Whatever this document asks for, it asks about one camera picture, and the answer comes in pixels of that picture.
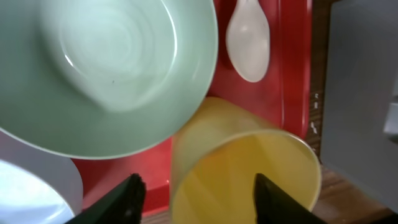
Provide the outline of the yellow plastic cup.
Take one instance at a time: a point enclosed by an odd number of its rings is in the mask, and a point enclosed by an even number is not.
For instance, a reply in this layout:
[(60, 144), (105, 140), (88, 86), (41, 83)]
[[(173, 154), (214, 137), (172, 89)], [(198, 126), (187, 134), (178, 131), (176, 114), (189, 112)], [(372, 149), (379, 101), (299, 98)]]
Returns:
[(172, 223), (254, 223), (256, 174), (312, 210), (322, 170), (296, 135), (221, 98), (206, 98), (172, 143)]

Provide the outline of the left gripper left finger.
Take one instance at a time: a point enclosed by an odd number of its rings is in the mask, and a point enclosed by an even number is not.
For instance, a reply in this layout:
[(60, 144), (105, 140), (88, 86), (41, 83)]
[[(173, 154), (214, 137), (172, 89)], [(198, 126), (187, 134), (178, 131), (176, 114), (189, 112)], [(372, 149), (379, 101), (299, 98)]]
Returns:
[(66, 224), (140, 224), (146, 184), (131, 174), (92, 206)]

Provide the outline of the green bowl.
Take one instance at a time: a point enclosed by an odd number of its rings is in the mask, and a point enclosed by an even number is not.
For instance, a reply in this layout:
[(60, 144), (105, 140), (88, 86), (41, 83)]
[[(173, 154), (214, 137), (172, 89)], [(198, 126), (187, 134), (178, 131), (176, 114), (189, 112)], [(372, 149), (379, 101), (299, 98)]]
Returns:
[(2, 1), (1, 131), (76, 159), (114, 159), (174, 135), (218, 57), (211, 0)]

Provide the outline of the grey dishwasher rack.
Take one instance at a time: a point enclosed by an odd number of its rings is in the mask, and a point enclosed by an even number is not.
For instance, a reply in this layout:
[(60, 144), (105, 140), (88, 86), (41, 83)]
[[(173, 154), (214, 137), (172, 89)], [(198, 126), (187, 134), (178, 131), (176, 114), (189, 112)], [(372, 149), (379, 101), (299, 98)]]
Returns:
[(332, 5), (320, 155), (397, 210), (397, 0)]

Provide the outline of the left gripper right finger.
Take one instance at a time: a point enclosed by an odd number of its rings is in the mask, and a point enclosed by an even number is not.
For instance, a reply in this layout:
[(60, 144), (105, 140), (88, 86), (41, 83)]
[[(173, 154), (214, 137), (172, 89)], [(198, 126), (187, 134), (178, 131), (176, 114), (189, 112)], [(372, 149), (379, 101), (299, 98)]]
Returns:
[(257, 224), (326, 224), (264, 174), (256, 174), (253, 194)]

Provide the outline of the light blue bowl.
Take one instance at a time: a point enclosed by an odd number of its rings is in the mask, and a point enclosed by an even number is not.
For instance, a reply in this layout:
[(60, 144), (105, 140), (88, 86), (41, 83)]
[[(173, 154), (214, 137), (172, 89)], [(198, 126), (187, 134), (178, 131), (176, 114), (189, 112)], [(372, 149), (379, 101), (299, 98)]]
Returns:
[(73, 161), (1, 133), (1, 223), (66, 223), (82, 211)]

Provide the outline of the white plastic spoon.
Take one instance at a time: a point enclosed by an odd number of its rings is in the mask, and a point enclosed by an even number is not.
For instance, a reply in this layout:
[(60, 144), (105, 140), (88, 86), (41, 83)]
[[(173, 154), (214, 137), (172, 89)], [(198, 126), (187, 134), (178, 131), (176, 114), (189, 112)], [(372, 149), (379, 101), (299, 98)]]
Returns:
[(237, 0), (226, 31), (226, 48), (237, 73), (247, 82), (261, 81), (271, 57), (271, 34), (258, 0)]

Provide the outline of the red serving tray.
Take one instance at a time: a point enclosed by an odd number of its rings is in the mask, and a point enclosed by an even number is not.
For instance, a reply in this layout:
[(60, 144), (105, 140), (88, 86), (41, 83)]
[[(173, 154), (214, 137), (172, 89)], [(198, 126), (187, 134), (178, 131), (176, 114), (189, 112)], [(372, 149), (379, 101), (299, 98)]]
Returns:
[[(299, 137), (308, 127), (312, 33), (311, 0), (260, 0), (271, 31), (271, 59), (265, 77), (250, 83), (235, 71), (226, 50), (226, 30), (236, 3), (215, 0), (218, 62), (208, 94), (228, 100)], [(83, 208), (107, 194), (129, 174), (146, 183), (144, 215), (169, 206), (172, 140), (133, 156), (100, 161), (75, 160), (83, 181)]]

